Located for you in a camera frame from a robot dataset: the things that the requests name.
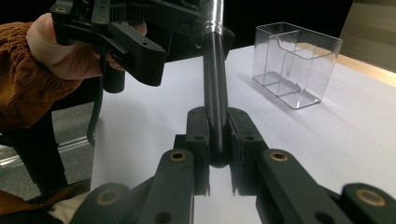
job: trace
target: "wooden surface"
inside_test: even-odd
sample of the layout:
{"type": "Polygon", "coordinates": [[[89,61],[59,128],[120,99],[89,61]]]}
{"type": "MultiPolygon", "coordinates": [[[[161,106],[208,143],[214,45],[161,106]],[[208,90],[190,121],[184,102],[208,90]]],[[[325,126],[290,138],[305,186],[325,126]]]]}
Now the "wooden surface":
{"type": "Polygon", "coordinates": [[[363,74],[366,74],[367,76],[373,77],[377,80],[380,80],[384,83],[389,84],[390,86],[396,87],[396,74],[392,73],[388,70],[376,67],[374,65],[370,65],[368,63],[364,63],[352,58],[349,58],[347,56],[344,56],[342,54],[339,54],[337,57],[337,62],[355,69],[359,72],[362,72],[363,74]]]}

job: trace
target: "plastic compartment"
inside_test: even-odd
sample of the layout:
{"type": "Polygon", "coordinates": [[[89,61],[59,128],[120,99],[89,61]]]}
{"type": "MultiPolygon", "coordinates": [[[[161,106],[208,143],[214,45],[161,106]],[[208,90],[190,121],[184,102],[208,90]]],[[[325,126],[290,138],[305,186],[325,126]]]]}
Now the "plastic compartment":
{"type": "Polygon", "coordinates": [[[342,44],[286,22],[258,26],[253,78],[291,108],[320,103],[342,44]]]}

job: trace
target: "clear plastic container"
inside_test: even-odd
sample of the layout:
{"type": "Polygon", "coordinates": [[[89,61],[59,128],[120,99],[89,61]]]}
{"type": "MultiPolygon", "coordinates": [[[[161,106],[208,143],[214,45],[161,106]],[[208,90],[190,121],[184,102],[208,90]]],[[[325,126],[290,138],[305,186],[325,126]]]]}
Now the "clear plastic container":
{"type": "Polygon", "coordinates": [[[258,26],[253,78],[291,108],[320,103],[342,44],[286,22],[258,26]]]}

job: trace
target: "black metal rod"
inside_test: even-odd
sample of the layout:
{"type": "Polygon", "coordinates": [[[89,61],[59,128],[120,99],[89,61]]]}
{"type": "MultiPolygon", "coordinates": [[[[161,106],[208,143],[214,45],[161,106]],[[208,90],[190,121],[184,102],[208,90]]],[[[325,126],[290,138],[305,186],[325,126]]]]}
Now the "black metal rod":
{"type": "Polygon", "coordinates": [[[222,36],[204,36],[205,112],[210,131],[210,164],[224,167],[231,159],[228,97],[222,36]]]}

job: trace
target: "white tabletop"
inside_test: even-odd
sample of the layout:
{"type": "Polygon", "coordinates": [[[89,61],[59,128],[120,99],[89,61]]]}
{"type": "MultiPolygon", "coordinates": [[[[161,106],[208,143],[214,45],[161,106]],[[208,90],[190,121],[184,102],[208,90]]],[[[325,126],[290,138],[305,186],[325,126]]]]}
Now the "white tabletop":
{"type": "MultiPolygon", "coordinates": [[[[290,109],[252,79],[253,47],[226,60],[229,106],[246,111],[267,145],[290,152],[323,187],[365,183],[396,198],[396,88],[337,64],[320,104],[290,109]]],[[[155,174],[161,155],[204,105],[203,59],[167,63],[160,87],[126,76],[105,93],[96,129],[92,189],[133,188],[155,174]]],[[[260,223],[255,197],[233,196],[228,167],[211,168],[211,195],[195,197],[194,223],[260,223]]]]}

